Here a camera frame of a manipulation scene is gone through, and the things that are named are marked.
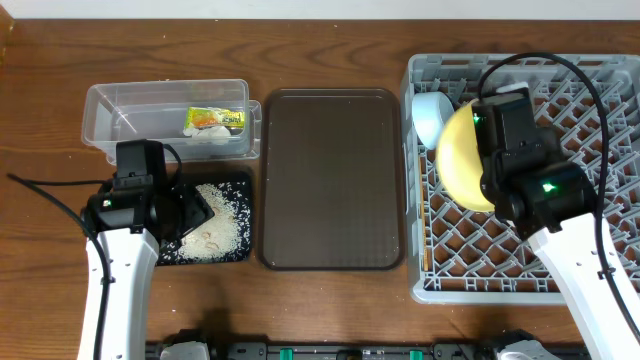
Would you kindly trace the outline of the white tissue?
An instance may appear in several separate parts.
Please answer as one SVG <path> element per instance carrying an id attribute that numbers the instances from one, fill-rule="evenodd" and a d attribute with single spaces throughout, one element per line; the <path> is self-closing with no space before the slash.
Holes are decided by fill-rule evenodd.
<path id="1" fill-rule="evenodd" d="M 188 127 L 183 130 L 183 134 L 192 138 L 228 138 L 231 132 L 225 126 L 211 126 L 205 128 Z"/>

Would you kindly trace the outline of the yellow plate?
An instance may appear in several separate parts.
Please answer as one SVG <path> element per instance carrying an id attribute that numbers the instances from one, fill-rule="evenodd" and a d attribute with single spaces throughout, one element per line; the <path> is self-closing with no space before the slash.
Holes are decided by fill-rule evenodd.
<path id="1" fill-rule="evenodd" d="M 475 103 L 472 100 L 460 107 L 447 120 L 437 144 L 435 165 L 441 184 L 456 204 L 475 212 L 493 212 L 495 206 L 481 191 L 483 167 L 473 118 Z"/>

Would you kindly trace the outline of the green orange snack wrapper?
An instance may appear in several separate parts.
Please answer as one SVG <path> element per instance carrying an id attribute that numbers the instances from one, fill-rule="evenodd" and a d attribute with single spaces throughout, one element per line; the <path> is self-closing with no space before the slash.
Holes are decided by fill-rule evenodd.
<path id="1" fill-rule="evenodd" d="M 244 125 L 244 112 L 215 107 L 189 107 L 185 121 L 185 128 L 196 129 L 215 126 L 243 128 Z"/>

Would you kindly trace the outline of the wooden chopstick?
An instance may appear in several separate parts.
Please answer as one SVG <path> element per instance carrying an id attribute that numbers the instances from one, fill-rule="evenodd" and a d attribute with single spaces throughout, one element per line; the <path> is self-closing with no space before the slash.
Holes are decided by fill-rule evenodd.
<path id="1" fill-rule="evenodd" d="M 422 245 L 423 245 L 423 250 L 422 250 L 422 270 L 424 272 L 428 272 L 429 268 L 430 268 L 430 253 L 429 253 L 429 248 L 428 248 L 428 244 L 429 244 L 429 240 L 430 240 L 430 220 L 429 220 L 429 201 L 428 201 L 428 186 L 425 184 L 425 180 L 424 180 L 424 174 L 420 175 L 420 200 L 421 200 L 421 205 L 420 205 L 420 214 L 421 214 L 421 222 L 422 222 Z"/>

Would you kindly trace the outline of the light blue bowl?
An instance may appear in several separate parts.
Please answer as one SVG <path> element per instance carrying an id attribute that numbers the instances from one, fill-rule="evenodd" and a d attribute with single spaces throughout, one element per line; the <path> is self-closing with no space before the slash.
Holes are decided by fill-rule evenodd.
<path id="1" fill-rule="evenodd" d="M 437 147 L 444 125 L 454 113 L 454 107 L 442 92 L 418 93 L 412 99 L 412 120 L 417 136 L 429 150 Z"/>

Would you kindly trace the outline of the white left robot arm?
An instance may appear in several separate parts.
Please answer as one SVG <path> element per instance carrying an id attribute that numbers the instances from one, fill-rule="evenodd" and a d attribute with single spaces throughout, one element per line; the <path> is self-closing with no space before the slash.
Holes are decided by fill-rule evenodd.
<path id="1" fill-rule="evenodd" d="M 150 175 L 116 177 L 81 215 L 88 289 L 79 359 L 143 359 L 151 283 L 162 240 L 187 229 L 181 189 Z"/>

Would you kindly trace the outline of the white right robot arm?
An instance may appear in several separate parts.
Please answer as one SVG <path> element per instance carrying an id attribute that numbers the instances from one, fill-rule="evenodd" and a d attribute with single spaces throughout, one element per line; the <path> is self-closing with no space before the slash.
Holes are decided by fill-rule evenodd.
<path id="1" fill-rule="evenodd" d="M 457 204 L 515 224 L 559 287 L 593 358 L 638 358 L 639 296 L 613 253 L 603 193 L 577 164 L 441 143 L 436 166 Z"/>

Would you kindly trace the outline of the black waste tray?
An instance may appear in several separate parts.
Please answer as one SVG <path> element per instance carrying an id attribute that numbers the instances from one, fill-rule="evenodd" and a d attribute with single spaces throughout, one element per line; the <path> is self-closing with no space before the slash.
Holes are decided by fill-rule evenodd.
<path id="1" fill-rule="evenodd" d="M 244 261 L 251 250 L 253 191 L 248 174 L 193 174 L 186 178 L 213 216 L 179 240 L 160 246 L 159 266 Z"/>

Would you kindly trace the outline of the clear plastic waste bin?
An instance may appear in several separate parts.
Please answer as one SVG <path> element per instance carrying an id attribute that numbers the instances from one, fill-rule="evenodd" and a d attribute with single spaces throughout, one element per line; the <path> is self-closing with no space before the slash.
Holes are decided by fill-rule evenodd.
<path id="1" fill-rule="evenodd" d="M 191 109 L 244 121 L 205 135 L 185 128 Z M 112 165 L 117 143 L 140 139 L 171 145 L 184 162 L 249 160 L 260 156 L 261 125 L 261 104 L 242 79 L 98 84 L 87 92 L 82 141 Z"/>

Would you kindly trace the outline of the grey dishwasher rack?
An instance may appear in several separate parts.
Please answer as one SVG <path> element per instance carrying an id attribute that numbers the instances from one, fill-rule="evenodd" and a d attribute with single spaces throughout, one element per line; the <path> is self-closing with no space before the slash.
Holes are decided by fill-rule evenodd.
<path id="1" fill-rule="evenodd" d="M 411 117 L 413 97 L 440 91 L 461 106 L 479 91 L 526 82 L 536 122 L 552 127 L 565 154 L 597 182 L 608 161 L 604 214 L 614 251 L 639 279 L 639 59 L 566 55 L 511 61 L 505 54 L 417 54 L 401 83 L 409 291 L 423 304 L 559 305 L 552 277 L 514 228 L 457 205 L 443 188 L 435 154 Z M 420 175 L 428 186 L 430 268 L 422 270 Z"/>

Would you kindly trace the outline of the pile of rice scraps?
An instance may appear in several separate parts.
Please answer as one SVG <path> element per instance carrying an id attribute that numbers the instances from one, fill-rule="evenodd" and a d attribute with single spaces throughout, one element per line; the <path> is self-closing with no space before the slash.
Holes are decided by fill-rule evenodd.
<path id="1" fill-rule="evenodd" d="M 215 216 L 182 238 L 178 259 L 187 263 L 242 260 L 250 247 L 251 206 L 245 182 L 197 185 Z"/>

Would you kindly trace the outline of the dark brown serving tray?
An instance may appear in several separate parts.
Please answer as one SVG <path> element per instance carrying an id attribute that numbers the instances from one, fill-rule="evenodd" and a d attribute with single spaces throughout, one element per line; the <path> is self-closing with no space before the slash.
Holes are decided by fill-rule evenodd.
<path id="1" fill-rule="evenodd" d="M 399 105 L 382 88 L 281 89 L 266 107 L 257 256 L 274 271 L 404 257 Z"/>

